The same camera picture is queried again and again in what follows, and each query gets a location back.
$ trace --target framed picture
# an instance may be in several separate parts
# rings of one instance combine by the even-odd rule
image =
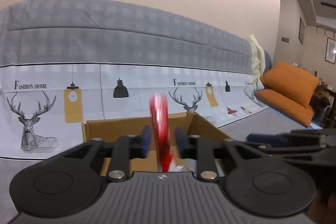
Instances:
[[[303,23],[302,18],[300,18],[299,40],[302,45],[304,37],[305,37],[305,24]]]
[[[336,40],[327,38],[327,47],[325,49],[325,61],[335,64],[336,62]]]

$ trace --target red packet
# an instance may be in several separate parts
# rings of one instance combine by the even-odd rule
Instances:
[[[167,97],[154,94],[150,98],[149,105],[156,142],[157,170],[160,172],[169,172],[176,166],[170,146]]]

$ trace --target yellow lamp print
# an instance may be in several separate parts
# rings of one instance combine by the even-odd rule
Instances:
[[[73,82],[64,90],[64,120],[66,123],[83,122],[82,90]]]
[[[210,106],[212,107],[218,106],[218,102],[215,98],[215,94],[213,93],[213,86],[209,82],[206,84],[205,93],[207,95]]]

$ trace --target orange pillow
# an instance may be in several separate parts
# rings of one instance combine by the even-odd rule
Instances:
[[[278,62],[260,77],[261,82],[307,108],[314,90],[320,83],[311,73],[294,65]]]
[[[310,126],[311,119],[314,115],[314,111],[310,105],[305,108],[282,94],[270,89],[259,90],[255,94],[260,100],[267,103],[274,109],[306,127]]]

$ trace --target metal bolt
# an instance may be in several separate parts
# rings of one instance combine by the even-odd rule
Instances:
[[[217,174],[212,171],[203,171],[201,173],[201,177],[204,179],[215,179],[217,177]]]
[[[112,170],[109,172],[109,177],[113,179],[122,179],[125,176],[125,172],[121,170]]]

